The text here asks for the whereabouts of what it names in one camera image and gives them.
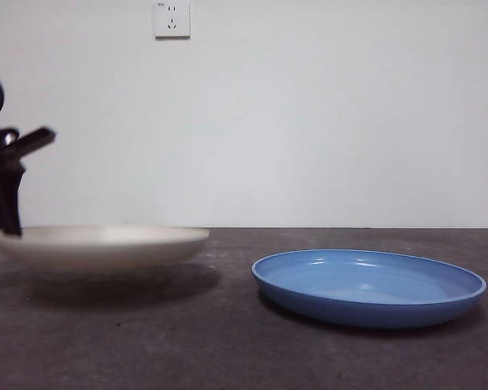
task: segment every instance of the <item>gray table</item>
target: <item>gray table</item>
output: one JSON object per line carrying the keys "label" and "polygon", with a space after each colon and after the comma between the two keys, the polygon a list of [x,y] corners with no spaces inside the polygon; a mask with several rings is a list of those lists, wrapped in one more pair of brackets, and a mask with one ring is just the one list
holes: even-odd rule
{"label": "gray table", "polygon": [[488,230],[213,229],[190,262],[111,278],[0,255],[0,389],[486,389],[488,290],[454,322],[367,331],[262,297],[250,265],[291,249],[436,258],[488,282]]}

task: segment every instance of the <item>electrical socket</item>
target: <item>electrical socket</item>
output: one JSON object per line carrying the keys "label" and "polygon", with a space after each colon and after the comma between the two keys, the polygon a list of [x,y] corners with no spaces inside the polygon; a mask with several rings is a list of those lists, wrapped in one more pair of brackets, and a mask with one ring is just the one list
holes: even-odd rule
{"label": "electrical socket", "polygon": [[190,38],[190,0],[154,3],[155,39]]}

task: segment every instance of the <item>blue plate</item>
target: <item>blue plate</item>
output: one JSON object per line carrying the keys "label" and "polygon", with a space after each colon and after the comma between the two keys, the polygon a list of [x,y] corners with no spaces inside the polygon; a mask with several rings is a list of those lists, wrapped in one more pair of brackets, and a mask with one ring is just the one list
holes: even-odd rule
{"label": "blue plate", "polygon": [[445,262],[348,249],[274,254],[253,264],[263,293],[297,313],[357,327],[445,323],[472,309],[484,279]]}

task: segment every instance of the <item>dark countertop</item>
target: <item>dark countertop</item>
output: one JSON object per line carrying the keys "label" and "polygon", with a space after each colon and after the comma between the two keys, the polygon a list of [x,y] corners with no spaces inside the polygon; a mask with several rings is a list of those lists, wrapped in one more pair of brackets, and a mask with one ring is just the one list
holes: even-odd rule
{"label": "dark countertop", "polygon": [[250,272],[314,248],[436,258],[488,283],[486,229],[213,229],[187,263],[110,278],[0,255],[0,389],[488,389],[488,289],[436,327],[319,323],[262,297]]}

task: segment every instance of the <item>plate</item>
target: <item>plate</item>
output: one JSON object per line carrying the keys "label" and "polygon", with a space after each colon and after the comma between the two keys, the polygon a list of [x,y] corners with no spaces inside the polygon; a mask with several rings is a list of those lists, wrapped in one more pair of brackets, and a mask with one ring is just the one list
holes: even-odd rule
{"label": "plate", "polygon": [[370,328],[426,327],[471,310],[485,280],[445,262],[396,253],[314,249],[274,254],[251,268],[262,292],[326,322]]}
{"label": "plate", "polygon": [[179,262],[204,246],[207,229],[136,225],[25,227],[0,232],[11,259],[48,271],[101,272]]}

